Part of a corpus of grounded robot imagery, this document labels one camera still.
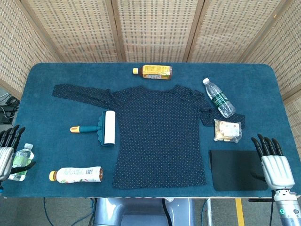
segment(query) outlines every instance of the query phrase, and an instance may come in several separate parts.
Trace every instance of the navy polka dot shirt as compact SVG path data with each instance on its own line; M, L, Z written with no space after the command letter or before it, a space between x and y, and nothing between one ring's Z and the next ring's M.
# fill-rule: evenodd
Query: navy polka dot shirt
M110 90L56 85L53 96L114 110L120 126L120 152L113 187L119 189L206 184L199 147L199 120L242 123L244 116L225 119L211 109L204 94L176 85L158 91L145 87Z

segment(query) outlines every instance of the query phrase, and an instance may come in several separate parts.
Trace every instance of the robotic hand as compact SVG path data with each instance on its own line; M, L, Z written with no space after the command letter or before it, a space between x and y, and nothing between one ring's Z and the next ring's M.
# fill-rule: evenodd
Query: robotic hand
M275 139L271 141L261 134L258 138L261 145L254 137L252 141L261 160L265 181L273 190L272 200L276 202L282 225L301 226L301 209L296 195L290 191L295 181L287 158Z
M10 174L29 170L35 161L24 167L13 168L14 153L19 144L20 137L25 130L25 127L20 128L19 125L0 132L0 195L2 194L3 187L1 182L6 180Z

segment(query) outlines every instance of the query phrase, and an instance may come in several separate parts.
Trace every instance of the blue tablecloth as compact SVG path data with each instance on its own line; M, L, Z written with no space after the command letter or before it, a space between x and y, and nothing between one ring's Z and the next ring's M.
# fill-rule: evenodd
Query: blue tablecloth
M35 65L29 76L20 103L16 123L26 127L18 149L25 143L34 145L36 165L22 182L5 181L5 196L64 197L267 197L266 191L214 190L209 168L208 151L255 150L251 137L261 133L275 137L282 145L295 179L292 191L301 194L301 164L287 120L285 108L273 70L258 64L194 64L165 63L173 67L170 81L148 80L132 75L133 67L141 63L57 64ZM56 84L70 83L112 91L143 85L148 89L166 90L175 84L205 91L202 80L208 77L216 83L236 107L246 116L246 127L238 144L214 142L214 128L200 122L200 152L203 156L207 185L175 188L112 188L114 167L120 148L118 122L116 144L100 146L97 133L72 134L71 126L96 125L102 109L85 103L52 96ZM62 167L102 166L101 183L59 184L49 181L49 172Z

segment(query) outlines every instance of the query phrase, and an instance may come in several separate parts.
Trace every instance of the plastic bottle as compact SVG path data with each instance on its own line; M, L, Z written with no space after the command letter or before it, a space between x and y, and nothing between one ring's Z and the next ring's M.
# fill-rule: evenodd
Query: plastic bottle
M210 82L208 78L203 80L203 84L206 86L206 92L212 102L217 106L217 109L225 117L229 118L234 115L235 107L231 104L228 98L224 95L220 88L214 83Z
M171 66L144 65L141 68L133 68L133 74L138 74L145 79L170 80L173 76L173 69Z
M16 156L13 161L13 167L21 167L27 166L31 163L32 159L34 158L34 154L32 153L33 145L25 144L24 148L20 151L16 152ZM22 181L25 179L27 170L15 174L9 175L9 180L19 180Z
M62 184L75 182L101 182L103 169L100 166L88 168L61 168L58 171L51 171L49 180Z

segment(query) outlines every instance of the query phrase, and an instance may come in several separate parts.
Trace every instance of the teal handle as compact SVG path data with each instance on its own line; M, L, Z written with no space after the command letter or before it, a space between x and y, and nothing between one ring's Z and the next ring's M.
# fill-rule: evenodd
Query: teal handle
M101 126L80 126L79 127L79 132L80 133L86 133L86 132L95 132L102 130Z

